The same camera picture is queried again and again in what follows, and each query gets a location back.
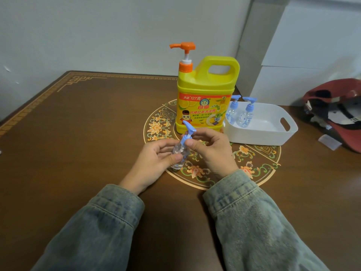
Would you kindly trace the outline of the large yellow detergent pump jug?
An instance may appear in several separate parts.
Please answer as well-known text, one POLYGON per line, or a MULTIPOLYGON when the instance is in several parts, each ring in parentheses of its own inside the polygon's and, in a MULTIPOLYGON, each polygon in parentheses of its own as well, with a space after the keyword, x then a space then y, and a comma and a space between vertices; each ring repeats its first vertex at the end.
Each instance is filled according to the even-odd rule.
POLYGON ((206 56, 193 69, 189 54, 196 49, 195 43, 171 44, 170 48, 184 51, 178 68, 176 131, 184 134, 185 124, 190 123, 195 128, 208 127, 219 132, 235 90, 238 61, 233 57, 206 56))

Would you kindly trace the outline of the person's right hand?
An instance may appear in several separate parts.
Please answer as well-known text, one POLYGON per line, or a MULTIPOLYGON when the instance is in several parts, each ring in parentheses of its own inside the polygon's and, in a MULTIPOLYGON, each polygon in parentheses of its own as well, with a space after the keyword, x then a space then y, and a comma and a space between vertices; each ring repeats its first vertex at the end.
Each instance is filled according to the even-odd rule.
POLYGON ((192 139, 207 146, 207 153, 198 153, 204 159, 208 169, 219 179, 239 170, 228 137, 207 127, 201 127, 192 135, 192 139))

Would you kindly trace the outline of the small white paper slip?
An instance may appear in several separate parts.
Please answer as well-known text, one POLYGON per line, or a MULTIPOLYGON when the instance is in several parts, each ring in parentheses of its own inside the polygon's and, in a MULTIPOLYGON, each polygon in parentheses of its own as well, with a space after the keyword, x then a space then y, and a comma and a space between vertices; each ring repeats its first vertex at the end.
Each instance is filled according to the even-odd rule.
POLYGON ((340 141, 336 140, 335 138, 333 138, 327 134, 322 135, 318 139, 318 141, 332 151, 337 150, 342 145, 342 143, 340 141))

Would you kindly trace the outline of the person's right forearm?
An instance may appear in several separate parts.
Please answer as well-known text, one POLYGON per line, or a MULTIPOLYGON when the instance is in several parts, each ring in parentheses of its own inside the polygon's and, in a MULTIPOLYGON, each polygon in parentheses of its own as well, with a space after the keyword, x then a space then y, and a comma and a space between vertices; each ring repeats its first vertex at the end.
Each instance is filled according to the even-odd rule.
POLYGON ((203 194, 227 271, 330 271, 276 203, 238 170, 203 194))

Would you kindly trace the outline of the white plastic basket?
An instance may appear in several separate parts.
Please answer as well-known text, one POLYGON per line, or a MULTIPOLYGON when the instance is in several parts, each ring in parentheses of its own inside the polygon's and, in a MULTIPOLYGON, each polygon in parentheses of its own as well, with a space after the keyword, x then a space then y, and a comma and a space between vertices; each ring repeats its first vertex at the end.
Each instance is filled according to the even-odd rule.
POLYGON ((298 131, 295 120, 278 105, 255 103, 253 117, 247 127, 223 121, 223 133, 229 141, 248 145, 281 146, 298 131))

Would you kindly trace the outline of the person's left hand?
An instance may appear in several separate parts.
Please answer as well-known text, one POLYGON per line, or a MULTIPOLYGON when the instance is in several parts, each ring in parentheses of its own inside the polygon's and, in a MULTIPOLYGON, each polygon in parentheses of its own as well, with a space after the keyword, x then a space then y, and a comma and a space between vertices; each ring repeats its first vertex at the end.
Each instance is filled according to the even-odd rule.
POLYGON ((146 143, 129 173, 119 183, 123 189, 139 195, 155 183, 169 167, 161 167, 161 159, 172 153, 179 143, 175 139, 161 139, 146 143))

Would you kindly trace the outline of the small clear blue-pump bottle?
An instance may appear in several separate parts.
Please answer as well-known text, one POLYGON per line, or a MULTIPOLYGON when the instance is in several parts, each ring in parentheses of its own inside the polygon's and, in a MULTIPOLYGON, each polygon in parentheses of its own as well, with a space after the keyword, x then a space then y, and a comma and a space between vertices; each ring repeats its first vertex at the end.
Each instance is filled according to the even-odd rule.
POLYGON ((231 101, 225 114, 225 118, 231 125, 233 125, 237 119, 238 100, 241 97, 242 97, 241 95, 231 96, 231 101))
POLYGON ((196 132, 196 129, 189 122, 183 121, 183 124, 186 126, 188 133, 182 137, 180 143, 175 145, 172 151, 172 154, 181 154, 183 156, 183 159, 179 163, 171 167, 174 170, 180 170, 186 162, 186 159, 190 154, 190 149, 188 146, 185 145, 185 141, 188 139, 192 139, 192 135, 196 132))
POLYGON ((246 128, 249 126, 250 121, 253 117, 253 111, 254 111, 254 103, 257 101, 257 98, 253 97, 243 97, 244 101, 248 101, 248 105, 245 108, 245 111, 240 113, 240 116, 237 120, 237 125, 242 128, 246 128))

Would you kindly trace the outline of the person's left forearm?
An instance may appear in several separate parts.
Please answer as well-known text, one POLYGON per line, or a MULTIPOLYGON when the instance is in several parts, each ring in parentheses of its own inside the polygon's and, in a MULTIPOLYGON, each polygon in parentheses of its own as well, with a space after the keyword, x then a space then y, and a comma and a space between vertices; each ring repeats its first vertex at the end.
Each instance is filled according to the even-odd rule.
POLYGON ((52 238, 31 271, 126 271, 144 209, 135 194, 106 185, 52 238))

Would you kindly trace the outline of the dark red cap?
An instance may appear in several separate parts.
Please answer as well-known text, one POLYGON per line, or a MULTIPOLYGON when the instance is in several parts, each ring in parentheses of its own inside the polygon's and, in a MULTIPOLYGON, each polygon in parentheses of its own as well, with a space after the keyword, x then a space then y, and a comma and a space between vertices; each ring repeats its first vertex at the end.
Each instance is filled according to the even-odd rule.
POLYGON ((361 154, 361 79, 325 82, 304 94, 305 111, 335 130, 351 150, 361 154))

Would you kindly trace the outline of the white cardboard box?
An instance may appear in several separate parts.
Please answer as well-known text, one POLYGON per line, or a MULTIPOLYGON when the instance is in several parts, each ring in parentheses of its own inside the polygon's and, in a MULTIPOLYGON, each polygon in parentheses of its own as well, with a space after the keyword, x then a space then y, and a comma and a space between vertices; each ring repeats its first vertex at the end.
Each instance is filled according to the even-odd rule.
POLYGON ((361 0, 252 0, 236 87, 260 103, 301 105, 327 81, 361 80, 361 0))

